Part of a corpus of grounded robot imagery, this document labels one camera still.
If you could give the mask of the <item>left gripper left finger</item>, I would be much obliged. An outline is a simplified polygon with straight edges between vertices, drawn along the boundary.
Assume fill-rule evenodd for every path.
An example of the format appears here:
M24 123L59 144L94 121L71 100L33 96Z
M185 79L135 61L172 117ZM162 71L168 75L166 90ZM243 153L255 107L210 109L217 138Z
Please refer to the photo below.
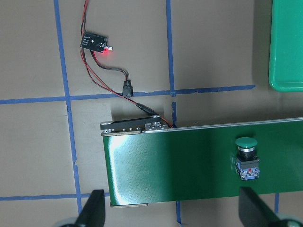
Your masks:
M104 190L93 190L74 224L77 227L103 227L105 220Z

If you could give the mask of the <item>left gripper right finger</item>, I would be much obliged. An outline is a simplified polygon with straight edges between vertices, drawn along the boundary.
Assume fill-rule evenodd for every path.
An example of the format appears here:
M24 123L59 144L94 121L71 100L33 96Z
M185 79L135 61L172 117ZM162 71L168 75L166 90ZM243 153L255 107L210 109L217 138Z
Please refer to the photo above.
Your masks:
M244 227L284 226L284 222L250 187L240 188L238 214Z

